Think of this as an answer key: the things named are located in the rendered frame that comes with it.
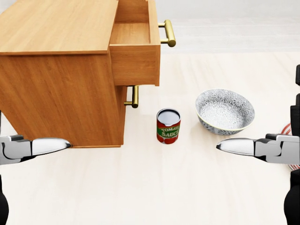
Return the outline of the wooden cabinet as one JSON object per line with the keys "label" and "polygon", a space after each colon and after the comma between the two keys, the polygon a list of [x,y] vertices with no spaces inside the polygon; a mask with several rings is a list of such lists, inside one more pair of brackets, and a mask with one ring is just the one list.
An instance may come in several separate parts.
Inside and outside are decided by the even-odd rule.
{"label": "wooden cabinet", "polygon": [[25,138],[122,145],[109,50],[118,0],[16,0],[0,14],[0,110]]}

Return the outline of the grey patterned bowl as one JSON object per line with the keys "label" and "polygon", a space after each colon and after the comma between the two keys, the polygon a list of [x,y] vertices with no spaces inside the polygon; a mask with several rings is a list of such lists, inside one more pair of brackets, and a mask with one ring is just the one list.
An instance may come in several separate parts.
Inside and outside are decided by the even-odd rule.
{"label": "grey patterned bowl", "polygon": [[217,135],[234,135],[249,127],[254,118],[252,104],[242,95],[226,89],[202,92],[195,100],[199,122]]}

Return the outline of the open wooden drawer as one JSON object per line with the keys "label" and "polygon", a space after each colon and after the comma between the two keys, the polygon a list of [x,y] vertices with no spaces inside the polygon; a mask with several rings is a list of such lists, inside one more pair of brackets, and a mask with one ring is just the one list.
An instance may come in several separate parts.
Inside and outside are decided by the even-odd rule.
{"label": "open wooden drawer", "polygon": [[115,85],[159,85],[160,36],[155,0],[119,0],[110,38]]}

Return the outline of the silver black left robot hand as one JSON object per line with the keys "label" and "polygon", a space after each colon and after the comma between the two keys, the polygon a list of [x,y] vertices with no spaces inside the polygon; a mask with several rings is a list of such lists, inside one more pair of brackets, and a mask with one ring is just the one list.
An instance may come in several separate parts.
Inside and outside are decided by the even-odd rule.
{"label": "silver black left robot hand", "polygon": [[[62,138],[43,137],[34,140],[25,139],[23,135],[0,135],[0,165],[17,164],[72,147],[72,144]],[[2,191],[0,175],[0,225],[6,225],[9,215],[7,198]]]}

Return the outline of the plate with red rings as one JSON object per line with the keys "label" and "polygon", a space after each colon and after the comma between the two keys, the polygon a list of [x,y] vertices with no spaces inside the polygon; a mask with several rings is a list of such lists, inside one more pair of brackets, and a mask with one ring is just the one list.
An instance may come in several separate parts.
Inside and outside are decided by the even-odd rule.
{"label": "plate with red rings", "polygon": [[[291,123],[284,125],[279,132],[281,135],[292,135]],[[288,165],[291,171],[300,169],[300,165]]]}

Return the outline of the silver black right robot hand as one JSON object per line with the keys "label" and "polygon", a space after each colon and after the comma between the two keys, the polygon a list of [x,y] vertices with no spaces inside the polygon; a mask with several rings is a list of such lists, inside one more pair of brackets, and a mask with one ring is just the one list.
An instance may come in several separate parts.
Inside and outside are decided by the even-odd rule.
{"label": "silver black right robot hand", "polygon": [[[257,140],[224,139],[216,148],[225,152],[252,156],[267,163],[300,165],[300,93],[290,106],[292,135],[267,134]],[[300,225],[300,169],[290,173],[290,190],[284,200],[287,225]]]}

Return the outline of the closed wooden drawer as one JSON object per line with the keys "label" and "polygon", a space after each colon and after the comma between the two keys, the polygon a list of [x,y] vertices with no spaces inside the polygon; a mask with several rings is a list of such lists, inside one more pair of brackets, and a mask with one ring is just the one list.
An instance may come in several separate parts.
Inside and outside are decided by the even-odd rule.
{"label": "closed wooden drawer", "polygon": [[116,90],[116,99],[118,104],[119,111],[119,145],[123,145],[124,143],[124,127],[125,127],[125,114],[126,114],[126,106],[124,102],[127,100],[127,87],[126,86],[115,86]]}

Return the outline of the red tomato sauce tin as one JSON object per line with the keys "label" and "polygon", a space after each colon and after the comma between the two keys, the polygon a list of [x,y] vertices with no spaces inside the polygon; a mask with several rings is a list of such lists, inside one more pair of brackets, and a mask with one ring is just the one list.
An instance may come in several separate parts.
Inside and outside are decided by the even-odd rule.
{"label": "red tomato sauce tin", "polygon": [[157,113],[157,139],[164,144],[172,144],[178,139],[180,113],[172,108],[165,108]]}

